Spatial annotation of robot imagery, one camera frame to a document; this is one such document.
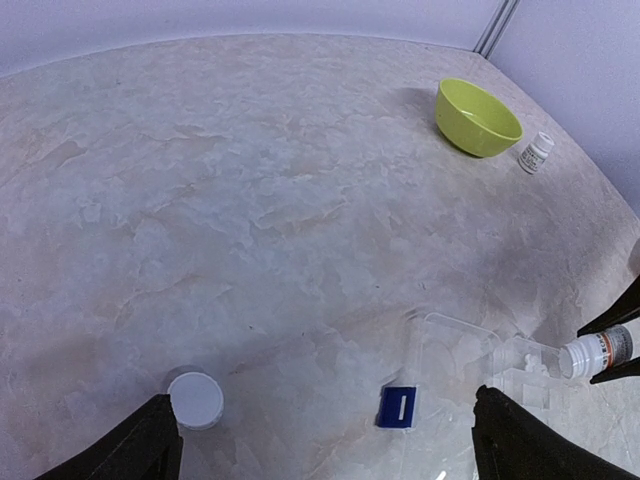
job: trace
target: white cylindrical container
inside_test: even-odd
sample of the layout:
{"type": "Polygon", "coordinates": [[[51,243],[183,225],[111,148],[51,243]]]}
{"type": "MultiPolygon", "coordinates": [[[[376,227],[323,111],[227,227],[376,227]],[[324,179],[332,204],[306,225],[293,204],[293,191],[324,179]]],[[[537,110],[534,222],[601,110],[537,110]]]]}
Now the white cylindrical container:
{"type": "Polygon", "coordinates": [[[224,397],[213,378],[201,372],[177,376],[169,385],[176,420],[191,430],[206,430],[222,416],[224,397]]]}
{"type": "Polygon", "coordinates": [[[631,333],[622,325],[584,335],[560,349],[560,371],[565,378],[593,377],[625,363],[633,355],[631,333]]]}
{"type": "Polygon", "coordinates": [[[538,132],[518,157],[518,163],[527,173],[536,173],[549,156],[555,143],[546,133],[538,132]]]}

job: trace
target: wall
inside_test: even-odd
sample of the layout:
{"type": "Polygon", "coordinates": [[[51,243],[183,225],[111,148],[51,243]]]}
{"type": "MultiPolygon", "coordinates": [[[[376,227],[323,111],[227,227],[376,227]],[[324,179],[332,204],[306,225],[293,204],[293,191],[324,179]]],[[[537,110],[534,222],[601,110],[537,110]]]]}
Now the wall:
{"type": "Polygon", "coordinates": [[[213,34],[370,35],[472,50],[501,0],[0,0],[0,76],[99,50],[213,34]]]}
{"type": "Polygon", "coordinates": [[[639,25],[634,0],[525,0],[491,56],[584,148],[636,214],[639,25]]]}

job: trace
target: gray marble surface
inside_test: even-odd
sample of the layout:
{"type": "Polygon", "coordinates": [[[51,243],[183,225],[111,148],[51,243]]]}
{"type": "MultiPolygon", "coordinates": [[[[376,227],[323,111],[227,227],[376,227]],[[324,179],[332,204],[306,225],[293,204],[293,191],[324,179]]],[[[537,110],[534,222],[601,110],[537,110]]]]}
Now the gray marble surface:
{"type": "MultiPolygon", "coordinates": [[[[407,313],[558,346],[640,273],[618,192],[468,52],[275,35],[95,54],[0,79],[0,146],[1,478],[86,448],[184,364],[227,403],[183,432],[184,479],[435,478],[372,426],[407,313]],[[503,100],[523,142],[449,145],[448,76],[503,100]],[[515,158],[539,129],[556,147],[530,176],[515,158]]],[[[640,474],[634,392],[567,387],[558,429],[640,474]]]]}

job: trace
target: lime green plastic bowl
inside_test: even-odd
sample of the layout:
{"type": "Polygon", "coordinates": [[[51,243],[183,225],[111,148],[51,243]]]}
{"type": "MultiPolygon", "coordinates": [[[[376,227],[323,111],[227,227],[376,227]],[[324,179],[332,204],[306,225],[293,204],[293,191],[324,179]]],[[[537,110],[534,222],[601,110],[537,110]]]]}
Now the lime green plastic bowl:
{"type": "Polygon", "coordinates": [[[440,82],[436,123],[460,150],[493,157],[522,138],[516,116],[486,90],[459,78],[440,82]]]}

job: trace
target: white bottle cap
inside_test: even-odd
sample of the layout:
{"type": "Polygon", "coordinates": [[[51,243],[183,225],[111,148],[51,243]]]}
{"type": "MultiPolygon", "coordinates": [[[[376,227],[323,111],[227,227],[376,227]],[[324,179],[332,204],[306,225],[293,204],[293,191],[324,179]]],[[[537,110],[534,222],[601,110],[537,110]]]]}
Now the white bottle cap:
{"type": "Polygon", "coordinates": [[[537,149],[542,150],[545,153],[549,153],[555,145],[551,137],[543,132],[538,132],[531,143],[533,143],[537,149]]]}
{"type": "Polygon", "coordinates": [[[192,430],[205,430],[222,416],[224,397],[218,383],[200,372],[183,373],[169,385],[176,420],[192,430]]]}

